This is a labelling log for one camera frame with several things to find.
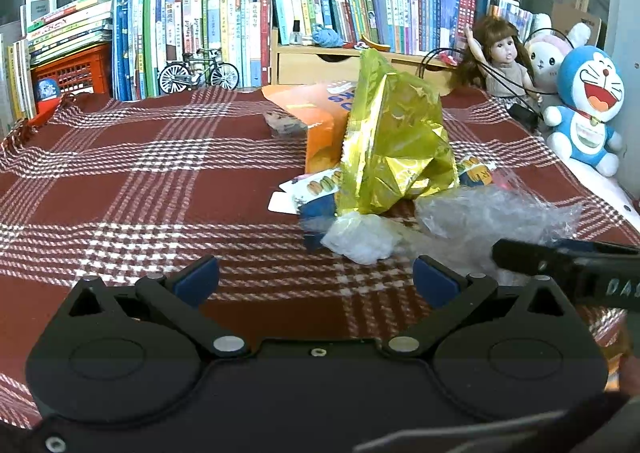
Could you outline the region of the left row of books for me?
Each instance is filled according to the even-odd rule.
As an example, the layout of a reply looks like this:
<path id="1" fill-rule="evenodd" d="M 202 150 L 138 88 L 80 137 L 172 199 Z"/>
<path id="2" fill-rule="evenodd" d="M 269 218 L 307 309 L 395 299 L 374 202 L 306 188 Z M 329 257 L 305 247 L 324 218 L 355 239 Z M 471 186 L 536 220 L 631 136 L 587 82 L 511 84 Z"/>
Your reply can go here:
<path id="1" fill-rule="evenodd" d="M 271 16 L 272 0 L 114 0 L 114 96 L 164 96 L 160 71 L 201 48 L 220 49 L 222 60 L 238 68 L 236 89 L 270 84 Z"/>

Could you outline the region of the blue Doraemon plush toy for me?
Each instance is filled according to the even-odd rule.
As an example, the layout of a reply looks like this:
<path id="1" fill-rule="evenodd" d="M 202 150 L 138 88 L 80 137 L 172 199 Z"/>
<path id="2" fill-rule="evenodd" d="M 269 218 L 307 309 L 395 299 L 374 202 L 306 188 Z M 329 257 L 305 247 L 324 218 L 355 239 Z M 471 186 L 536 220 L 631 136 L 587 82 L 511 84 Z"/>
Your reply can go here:
<path id="1" fill-rule="evenodd" d="M 556 79 L 561 103 L 542 112 L 547 146 L 562 160 L 582 162 L 610 178 L 620 166 L 623 139 L 608 122 L 623 107 L 625 86 L 603 50 L 580 46 L 564 58 Z"/>

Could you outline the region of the yellow foil snack bag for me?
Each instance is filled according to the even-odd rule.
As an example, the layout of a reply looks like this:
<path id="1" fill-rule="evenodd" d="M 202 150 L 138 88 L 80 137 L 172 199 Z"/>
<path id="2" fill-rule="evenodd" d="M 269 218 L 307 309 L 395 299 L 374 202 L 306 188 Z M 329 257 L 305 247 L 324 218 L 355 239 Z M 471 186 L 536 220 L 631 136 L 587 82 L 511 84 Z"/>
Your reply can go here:
<path id="1" fill-rule="evenodd" d="M 458 185 L 437 90 L 364 50 L 343 140 L 337 213 L 379 215 L 403 199 Z"/>

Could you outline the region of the nail polish bottle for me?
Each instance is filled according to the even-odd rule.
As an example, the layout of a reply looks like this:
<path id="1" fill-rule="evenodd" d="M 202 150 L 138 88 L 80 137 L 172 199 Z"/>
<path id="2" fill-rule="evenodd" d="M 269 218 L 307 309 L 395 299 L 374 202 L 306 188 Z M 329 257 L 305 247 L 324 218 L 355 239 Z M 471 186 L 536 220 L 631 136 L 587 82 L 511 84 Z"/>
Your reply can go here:
<path id="1" fill-rule="evenodd" d="M 292 32 L 290 34 L 291 45 L 301 45 L 303 43 L 302 22 L 299 19 L 293 20 Z"/>

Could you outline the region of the white pink bunny plush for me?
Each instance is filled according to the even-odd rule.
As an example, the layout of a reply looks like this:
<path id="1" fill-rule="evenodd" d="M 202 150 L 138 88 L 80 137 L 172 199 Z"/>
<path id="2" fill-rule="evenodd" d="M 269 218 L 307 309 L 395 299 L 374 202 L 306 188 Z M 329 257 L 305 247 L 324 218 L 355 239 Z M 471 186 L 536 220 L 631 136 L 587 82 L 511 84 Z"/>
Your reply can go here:
<path id="1" fill-rule="evenodd" d="M 546 94 L 555 94 L 558 91 L 556 80 L 563 60 L 573 49 L 585 46 L 590 36 L 591 28 L 584 22 L 577 22 L 564 33 L 552 26 L 548 14 L 536 14 L 532 31 L 525 42 L 535 87 Z"/>

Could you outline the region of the blue yarn ball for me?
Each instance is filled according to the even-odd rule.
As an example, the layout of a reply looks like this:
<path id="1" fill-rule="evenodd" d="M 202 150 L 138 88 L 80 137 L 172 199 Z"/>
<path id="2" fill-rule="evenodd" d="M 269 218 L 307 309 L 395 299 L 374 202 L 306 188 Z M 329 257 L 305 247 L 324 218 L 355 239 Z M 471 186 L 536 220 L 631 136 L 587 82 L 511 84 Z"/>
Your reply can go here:
<path id="1" fill-rule="evenodd" d="M 311 34 L 312 43 L 321 48 L 342 48 L 344 38 L 333 28 L 325 28 L 318 24 L 314 26 Z"/>

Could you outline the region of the brown haired doll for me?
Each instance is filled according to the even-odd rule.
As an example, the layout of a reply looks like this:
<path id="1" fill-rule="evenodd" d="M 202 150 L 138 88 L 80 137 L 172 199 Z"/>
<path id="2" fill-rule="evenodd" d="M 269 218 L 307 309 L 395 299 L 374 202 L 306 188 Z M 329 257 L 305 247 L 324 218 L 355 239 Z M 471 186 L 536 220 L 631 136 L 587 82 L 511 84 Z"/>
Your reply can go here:
<path id="1" fill-rule="evenodd" d="M 451 77 L 451 86 L 474 86 L 496 98 L 541 102 L 533 83 L 533 68 L 516 27 L 493 16 L 464 29 L 466 47 Z"/>

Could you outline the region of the stack of horizontal books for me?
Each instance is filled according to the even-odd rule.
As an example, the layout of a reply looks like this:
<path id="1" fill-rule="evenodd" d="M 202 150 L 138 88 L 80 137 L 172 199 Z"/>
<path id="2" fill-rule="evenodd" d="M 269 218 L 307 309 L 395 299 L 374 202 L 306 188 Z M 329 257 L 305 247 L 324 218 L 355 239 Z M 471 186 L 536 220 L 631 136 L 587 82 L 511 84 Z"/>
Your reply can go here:
<path id="1" fill-rule="evenodd" d="M 27 27 L 32 68 L 77 51 L 109 43 L 113 36 L 114 0 L 75 0 Z"/>

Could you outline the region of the white crumpled plastic wrapper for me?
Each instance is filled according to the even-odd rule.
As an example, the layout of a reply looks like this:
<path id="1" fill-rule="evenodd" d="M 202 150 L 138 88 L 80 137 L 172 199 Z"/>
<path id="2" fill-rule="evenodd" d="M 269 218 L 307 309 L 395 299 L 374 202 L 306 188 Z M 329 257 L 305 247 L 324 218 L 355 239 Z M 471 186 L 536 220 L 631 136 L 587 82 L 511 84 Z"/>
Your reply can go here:
<path id="1" fill-rule="evenodd" d="M 375 265 L 390 258 L 400 241 L 400 231 L 393 221 L 353 212 L 337 217 L 321 244 L 358 265 Z"/>

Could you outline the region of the right row of books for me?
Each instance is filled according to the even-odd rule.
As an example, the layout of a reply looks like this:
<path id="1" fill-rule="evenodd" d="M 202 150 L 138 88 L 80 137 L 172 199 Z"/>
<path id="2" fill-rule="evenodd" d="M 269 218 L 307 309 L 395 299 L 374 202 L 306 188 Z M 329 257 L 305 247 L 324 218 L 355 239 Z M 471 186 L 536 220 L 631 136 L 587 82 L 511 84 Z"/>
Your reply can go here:
<path id="1" fill-rule="evenodd" d="M 368 0 L 373 40 L 394 54 L 424 56 L 463 50 L 464 30 L 487 12 L 489 0 Z"/>

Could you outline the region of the clear crumpled plastic bag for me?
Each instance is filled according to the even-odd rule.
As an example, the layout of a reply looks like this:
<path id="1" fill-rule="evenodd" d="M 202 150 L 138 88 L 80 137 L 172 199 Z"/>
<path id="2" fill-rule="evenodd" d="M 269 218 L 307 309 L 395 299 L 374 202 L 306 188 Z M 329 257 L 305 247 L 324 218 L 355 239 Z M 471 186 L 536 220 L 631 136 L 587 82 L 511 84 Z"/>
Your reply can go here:
<path id="1" fill-rule="evenodd" d="M 572 237 L 582 216 L 582 202 L 559 205 L 526 190 L 488 184 L 447 190 L 414 201 L 416 226 L 407 230 L 402 250 L 430 256 L 461 275 L 485 273 L 501 285 L 527 282 L 491 259 L 498 239 L 550 244 Z"/>

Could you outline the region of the blue macaron snack box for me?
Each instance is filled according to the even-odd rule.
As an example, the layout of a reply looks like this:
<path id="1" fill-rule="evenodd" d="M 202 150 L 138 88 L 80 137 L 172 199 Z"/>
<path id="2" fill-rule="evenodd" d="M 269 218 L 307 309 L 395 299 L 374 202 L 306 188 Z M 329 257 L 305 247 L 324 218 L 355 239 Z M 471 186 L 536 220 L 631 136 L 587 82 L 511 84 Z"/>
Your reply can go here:
<path id="1" fill-rule="evenodd" d="M 335 220 L 335 195 L 342 178 L 338 167 L 297 176 L 280 184 L 271 194 L 271 213 L 296 215 L 309 253 L 318 251 L 321 240 Z"/>

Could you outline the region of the wooden drawer organizer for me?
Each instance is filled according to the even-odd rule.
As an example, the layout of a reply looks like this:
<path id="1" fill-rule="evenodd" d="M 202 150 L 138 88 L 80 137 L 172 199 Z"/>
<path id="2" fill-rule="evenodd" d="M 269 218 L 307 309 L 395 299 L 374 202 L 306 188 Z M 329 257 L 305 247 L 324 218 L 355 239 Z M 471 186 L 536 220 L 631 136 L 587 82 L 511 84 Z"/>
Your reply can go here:
<path id="1" fill-rule="evenodd" d="M 312 85 L 358 80 L 360 50 L 281 45 L 276 28 L 271 30 L 270 37 L 270 77 L 273 85 Z M 442 61 L 434 59 L 422 66 L 420 56 L 392 52 L 382 52 L 382 56 L 398 71 L 421 75 L 441 95 L 449 94 L 450 69 Z"/>

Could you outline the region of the orange snack box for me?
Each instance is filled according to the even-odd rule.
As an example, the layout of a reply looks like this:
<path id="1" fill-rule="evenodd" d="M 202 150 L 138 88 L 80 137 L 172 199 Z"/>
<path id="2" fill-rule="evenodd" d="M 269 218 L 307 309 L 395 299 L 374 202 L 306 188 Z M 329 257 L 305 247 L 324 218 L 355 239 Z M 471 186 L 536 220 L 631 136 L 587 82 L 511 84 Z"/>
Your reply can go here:
<path id="1" fill-rule="evenodd" d="M 305 172 L 319 173 L 340 164 L 354 82 L 314 85 L 269 85 L 264 97 L 277 104 L 302 128 L 306 137 Z"/>

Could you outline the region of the red plastic crate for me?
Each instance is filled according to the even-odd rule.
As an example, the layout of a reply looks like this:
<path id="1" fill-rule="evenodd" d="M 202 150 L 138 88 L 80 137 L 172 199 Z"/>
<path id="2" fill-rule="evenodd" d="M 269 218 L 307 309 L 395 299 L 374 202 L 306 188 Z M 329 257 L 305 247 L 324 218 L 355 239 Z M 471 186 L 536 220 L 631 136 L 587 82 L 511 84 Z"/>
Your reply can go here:
<path id="1" fill-rule="evenodd" d="M 103 43 L 70 54 L 32 69 L 32 82 L 55 82 L 61 95 L 67 92 L 111 95 L 112 44 Z"/>

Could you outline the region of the miniature bicycle model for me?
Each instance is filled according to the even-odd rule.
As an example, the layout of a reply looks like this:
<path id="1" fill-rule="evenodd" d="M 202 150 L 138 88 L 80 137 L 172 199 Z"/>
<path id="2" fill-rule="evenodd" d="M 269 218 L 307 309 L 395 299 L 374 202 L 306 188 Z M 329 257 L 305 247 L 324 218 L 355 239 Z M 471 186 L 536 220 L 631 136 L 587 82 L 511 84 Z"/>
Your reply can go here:
<path id="1" fill-rule="evenodd" d="M 164 95 L 214 86 L 234 90 L 240 84 L 240 71 L 232 63 L 222 60 L 220 49 L 198 49 L 195 54 L 183 55 L 182 61 L 171 61 L 157 78 Z"/>

